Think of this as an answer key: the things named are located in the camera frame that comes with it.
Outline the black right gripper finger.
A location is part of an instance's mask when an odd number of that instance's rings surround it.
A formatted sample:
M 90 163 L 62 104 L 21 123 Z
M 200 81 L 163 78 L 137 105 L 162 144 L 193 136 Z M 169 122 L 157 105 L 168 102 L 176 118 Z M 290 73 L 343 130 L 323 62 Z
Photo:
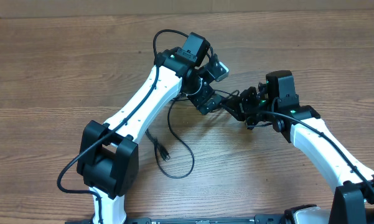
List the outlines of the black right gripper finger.
M 237 110 L 234 110 L 224 104 L 220 104 L 220 107 L 230 113 L 237 121 L 245 121 L 245 116 L 242 112 L 237 112 Z
M 223 104 L 227 106 L 239 106 L 240 103 L 242 102 L 242 99 L 243 98 L 241 96 L 233 95 L 233 96 L 226 98 Z

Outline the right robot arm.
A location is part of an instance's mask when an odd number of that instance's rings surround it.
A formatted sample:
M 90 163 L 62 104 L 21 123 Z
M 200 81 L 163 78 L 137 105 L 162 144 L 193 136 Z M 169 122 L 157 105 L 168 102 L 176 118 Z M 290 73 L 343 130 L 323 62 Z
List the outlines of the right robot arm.
M 271 72 L 265 83 L 220 106 L 247 129 L 272 126 L 310 159 L 332 189 L 331 209 L 289 208 L 280 223 L 374 223 L 374 171 L 348 152 L 313 107 L 300 105 L 291 71 Z

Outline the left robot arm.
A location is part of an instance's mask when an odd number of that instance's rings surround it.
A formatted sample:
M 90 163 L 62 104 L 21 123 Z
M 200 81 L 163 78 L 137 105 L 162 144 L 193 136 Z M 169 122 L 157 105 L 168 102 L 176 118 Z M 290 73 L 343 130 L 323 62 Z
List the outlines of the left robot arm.
M 112 117 L 90 121 L 82 134 L 77 172 L 94 199 L 91 223 L 124 223 L 124 196 L 139 170 L 138 144 L 168 102 L 185 95 L 202 114 L 221 102 L 210 87 L 228 75 L 210 43 L 196 33 L 182 47 L 155 52 L 142 87 Z

